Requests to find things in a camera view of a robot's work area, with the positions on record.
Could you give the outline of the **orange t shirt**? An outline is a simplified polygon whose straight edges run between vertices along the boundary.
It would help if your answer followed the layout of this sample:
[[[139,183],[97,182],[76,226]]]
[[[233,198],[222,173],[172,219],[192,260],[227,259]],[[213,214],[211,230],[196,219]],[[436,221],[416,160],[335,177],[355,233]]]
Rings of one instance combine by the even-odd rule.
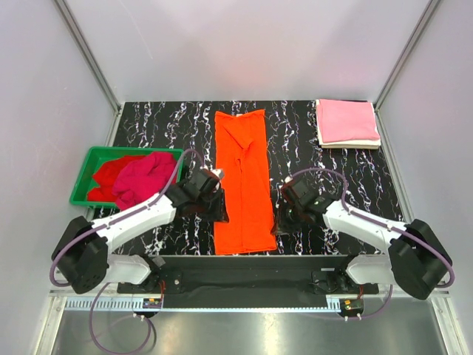
[[[215,114],[216,167],[229,221],[214,224],[217,255],[276,250],[265,111]]]

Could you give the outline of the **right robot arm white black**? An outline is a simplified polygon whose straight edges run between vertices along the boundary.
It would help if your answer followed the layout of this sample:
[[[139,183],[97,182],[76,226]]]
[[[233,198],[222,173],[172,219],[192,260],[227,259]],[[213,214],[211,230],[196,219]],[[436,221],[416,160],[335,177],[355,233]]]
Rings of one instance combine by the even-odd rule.
[[[352,293],[364,284],[397,285],[417,300],[425,300],[453,280],[452,260],[422,220],[410,223],[389,220],[364,212],[342,197],[319,194],[300,179],[287,177],[280,189],[273,235],[284,235],[306,226],[346,234],[378,249],[379,254],[360,254],[346,262],[335,278],[338,289]]]

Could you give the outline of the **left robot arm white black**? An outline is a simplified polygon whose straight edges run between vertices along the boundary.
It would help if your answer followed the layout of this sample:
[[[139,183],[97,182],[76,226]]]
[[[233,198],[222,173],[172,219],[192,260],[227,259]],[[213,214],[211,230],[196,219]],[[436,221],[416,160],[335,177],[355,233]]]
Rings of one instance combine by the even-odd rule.
[[[51,283],[71,287],[76,294],[103,283],[117,283],[120,290],[133,293],[153,292],[162,280],[159,265],[150,257],[115,250],[191,214],[227,223],[223,176],[221,169],[201,169],[126,211],[92,221],[82,216],[71,220],[52,253]]]

